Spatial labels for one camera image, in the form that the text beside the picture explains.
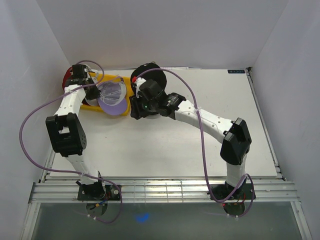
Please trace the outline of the purple visor cap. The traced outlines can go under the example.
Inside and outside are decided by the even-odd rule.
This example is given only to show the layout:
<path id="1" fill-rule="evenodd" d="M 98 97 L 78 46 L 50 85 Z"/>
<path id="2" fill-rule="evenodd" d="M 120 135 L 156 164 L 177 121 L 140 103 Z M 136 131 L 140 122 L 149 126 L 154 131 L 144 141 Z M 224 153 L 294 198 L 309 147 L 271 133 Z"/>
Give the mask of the purple visor cap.
<path id="1" fill-rule="evenodd" d="M 100 91 L 97 102 L 103 112 L 111 116 L 119 116 L 127 110 L 127 87 L 122 77 L 101 82 L 97 86 Z"/>

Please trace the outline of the black baseball cap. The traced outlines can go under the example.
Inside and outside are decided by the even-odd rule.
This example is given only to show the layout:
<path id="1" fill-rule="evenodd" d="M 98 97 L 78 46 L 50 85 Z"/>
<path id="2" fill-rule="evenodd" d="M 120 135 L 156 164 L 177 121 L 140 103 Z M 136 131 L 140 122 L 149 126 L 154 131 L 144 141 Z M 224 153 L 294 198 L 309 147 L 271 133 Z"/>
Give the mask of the black baseball cap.
<path id="1" fill-rule="evenodd" d="M 160 66 L 154 62 L 145 63 L 138 68 L 136 68 L 130 76 L 130 86 L 132 89 L 132 79 L 133 77 L 141 77 L 145 80 L 154 80 L 157 81 L 159 85 L 164 87 L 167 86 L 167 78 L 165 73 L 160 70 Z"/>

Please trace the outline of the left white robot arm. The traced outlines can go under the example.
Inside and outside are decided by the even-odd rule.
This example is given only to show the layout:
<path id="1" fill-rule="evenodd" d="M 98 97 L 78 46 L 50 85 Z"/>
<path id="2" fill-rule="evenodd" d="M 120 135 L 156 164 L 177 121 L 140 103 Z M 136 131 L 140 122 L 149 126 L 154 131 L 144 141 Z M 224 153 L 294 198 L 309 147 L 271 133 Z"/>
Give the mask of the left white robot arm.
<path id="1" fill-rule="evenodd" d="M 83 101 L 97 105 L 100 96 L 97 78 L 90 75 L 92 69 L 86 64 L 77 63 L 67 71 L 61 104 L 53 116 L 45 120 L 50 142 L 55 153 L 68 160 L 80 177 L 77 184 L 81 193 L 100 200 L 106 195 L 106 187 L 89 160 L 83 156 L 87 147 L 87 137 L 80 123 L 78 114 Z"/>

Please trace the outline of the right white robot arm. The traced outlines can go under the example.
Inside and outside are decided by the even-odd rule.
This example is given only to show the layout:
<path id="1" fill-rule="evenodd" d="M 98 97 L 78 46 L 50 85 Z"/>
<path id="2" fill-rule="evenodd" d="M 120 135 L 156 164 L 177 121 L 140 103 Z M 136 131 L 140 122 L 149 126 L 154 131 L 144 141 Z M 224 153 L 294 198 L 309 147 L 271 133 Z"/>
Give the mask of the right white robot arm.
<path id="1" fill-rule="evenodd" d="M 139 120 L 151 115 L 168 117 L 209 134 L 221 144 L 220 156 L 226 162 L 226 194 L 237 199 L 244 193 L 245 162 L 252 138 L 242 118 L 231 120 L 196 108 L 177 93 L 166 94 L 155 80 L 134 77 L 131 82 L 131 117 Z"/>

